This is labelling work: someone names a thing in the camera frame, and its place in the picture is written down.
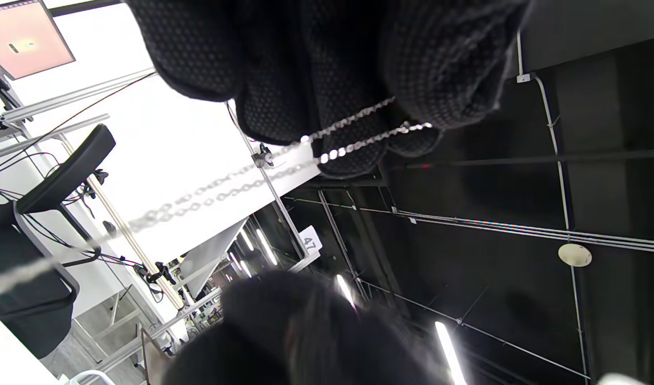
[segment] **metal chain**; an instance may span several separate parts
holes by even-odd
[[[382,102],[377,103],[371,107],[364,108],[363,110],[359,111],[357,114],[353,116],[347,117],[345,119],[341,119],[338,122],[335,122],[334,124],[330,125],[329,127],[315,132],[314,134],[311,134],[309,136],[303,136],[299,142],[293,142],[289,146],[283,147],[280,151],[276,153],[275,158],[280,158],[281,156],[284,156],[289,152],[294,151],[295,149],[298,148],[298,146],[308,145],[317,139],[330,135],[336,130],[342,129],[343,127],[352,124],[354,121],[358,119],[367,117],[373,112],[376,112],[377,110],[386,107],[386,105],[392,103],[393,100],[395,100],[395,97],[387,98],[386,100],[383,100]],[[334,160],[336,158],[346,156],[347,153],[358,151],[359,149],[369,146],[370,144],[383,141],[384,139],[390,138],[391,136],[395,136],[398,134],[407,134],[410,131],[430,128],[430,127],[432,127],[431,124],[419,124],[419,125],[410,126],[409,122],[406,121],[398,128],[391,129],[390,131],[383,132],[379,135],[375,135],[363,141],[358,141],[352,144],[348,144],[347,146],[341,147],[339,149],[332,149],[329,153],[324,153],[319,158],[312,158],[311,160],[304,161],[303,163],[297,164],[286,170],[280,171],[275,175],[271,175],[269,177],[269,180],[271,182],[274,180],[279,180],[280,178],[284,178],[288,175],[292,175],[296,173],[302,168],[312,166],[315,164],[327,163],[328,161]],[[180,197],[180,199],[175,200],[173,204],[166,203],[161,205],[161,207],[159,207],[156,210],[146,211],[146,213],[144,213],[144,215],[142,215],[141,217],[129,221],[128,228],[130,231],[137,233],[144,229],[148,229],[150,227],[156,226],[159,222],[168,222],[175,217],[183,217],[184,215],[187,214],[187,212],[198,211],[203,207],[213,205],[216,202],[222,202],[228,197],[235,197],[236,195],[239,195],[241,193],[248,192],[249,190],[251,190],[251,188],[258,188],[265,184],[265,180],[256,180],[253,183],[244,183],[244,185],[242,185],[239,188],[232,188],[227,192],[220,192],[219,194],[216,195],[215,198],[209,197],[202,200],[202,202],[191,202],[192,199],[194,199],[194,197],[199,197],[200,195],[203,195],[207,191],[219,188],[219,186],[223,185],[224,183],[229,182],[234,178],[238,178],[239,176],[248,173],[254,168],[256,168],[255,164],[248,164],[247,166],[240,168],[238,171],[234,173],[227,174],[227,176],[224,178],[219,178],[217,180],[208,183],[207,185],[197,188],[193,193],[183,195],[182,197]],[[186,204],[187,202],[191,202],[191,203],[188,204],[187,207],[183,206],[183,204]],[[82,246],[82,248],[91,247],[95,244],[106,242],[109,239],[114,239],[116,236],[122,236],[122,234],[120,235],[115,234],[115,236],[104,236],[102,238],[94,240],[91,244],[89,243],[85,244],[84,246]],[[0,273],[0,295],[8,290],[11,290],[12,287],[14,287],[19,283],[29,282],[30,280],[33,280],[33,278],[35,278],[36,276],[53,268],[55,264],[56,264],[55,261],[51,260],[51,258],[43,258],[42,260],[34,261],[33,263],[30,263],[28,265],[16,266],[9,271],[4,271],[3,273]]]

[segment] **monitor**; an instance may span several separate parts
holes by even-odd
[[[17,80],[73,61],[41,0],[0,5],[0,68],[6,76]]]

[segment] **fluorescent light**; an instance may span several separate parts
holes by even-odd
[[[246,261],[241,261],[241,268],[243,268],[244,272],[246,272],[246,274],[248,275],[248,278],[253,277],[253,275],[251,275],[251,272],[248,270],[248,266],[246,265]]]
[[[462,375],[462,370],[459,367],[459,361],[457,360],[457,355],[451,342],[451,336],[448,334],[448,329],[446,329],[446,326],[442,322],[436,322],[436,332],[438,333],[438,338],[441,340],[441,347],[443,348],[443,353],[446,355],[448,366],[451,368],[451,375],[453,375],[455,385],[467,385]]]
[[[343,296],[348,299],[348,302],[351,303],[351,306],[356,307],[355,303],[353,302],[353,295],[351,295],[351,289],[348,287],[348,284],[346,284],[346,280],[344,280],[341,275],[336,276],[336,283],[338,283],[338,286],[341,288],[341,291],[343,292]]]
[[[244,230],[243,227],[241,228],[241,238],[246,241],[246,246],[248,246],[248,249],[253,251],[253,243],[251,243],[251,239],[248,237],[248,234],[246,234],[246,230]]]
[[[258,233],[258,238],[260,238],[260,243],[262,243],[263,247],[265,247],[265,252],[267,253],[267,256],[270,258],[272,265],[277,266],[277,257],[275,256],[274,251],[272,251],[272,247],[270,247],[270,244],[267,242],[267,239],[265,239],[265,235],[263,235],[263,232],[261,232],[260,229],[256,229],[256,232]]]
[[[236,267],[238,267],[238,268],[241,270],[241,265],[239,265],[239,262],[236,260],[236,258],[234,258],[234,254],[229,253],[229,256],[232,257],[232,260],[233,260],[234,263],[236,264]]]

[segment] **office chair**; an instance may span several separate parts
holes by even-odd
[[[82,145],[48,178],[18,201],[0,205],[0,273],[36,258],[53,258],[24,219],[25,214],[59,210],[86,241],[91,238],[63,205],[115,146],[105,125],[97,125]],[[64,266],[89,263],[101,255],[94,248],[91,258],[56,264],[33,280],[0,295],[0,320],[37,358],[51,353],[70,331],[73,303],[79,284]]]

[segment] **ceiling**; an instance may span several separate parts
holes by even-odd
[[[654,149],[654,40],[538,71],[564,154]],[[595,380],[617,371],[654,383],[654,253],[586,245],[593,263],[576,269],[583,346],[571,269],[562,241],[450,225],[416,224],[398,210],[565,229],[556,163],[457,166],[448,161],[552,156],[535,81],[508,80],[495,114],[447,132],[433,153],[388,155],[370,178],[316,178],[283,199],[300,230],[324,244],[316,271],[348,266],[319,191],[344,238],[356,274],[429,309]],[[427,164],[405,168],[406,164]],[[570,229],[654,240],[654,159],[564,164]],[[380,186],[359,186],[379,184]],[[350,208],[365,207],[383,212]],[[274,247],[297,260],[272,206],[256,213]],[[428,333],[443,317],[372,289],[412,329]],[[456,339],[473,383],[584,383],[584,378],[469,327]]]

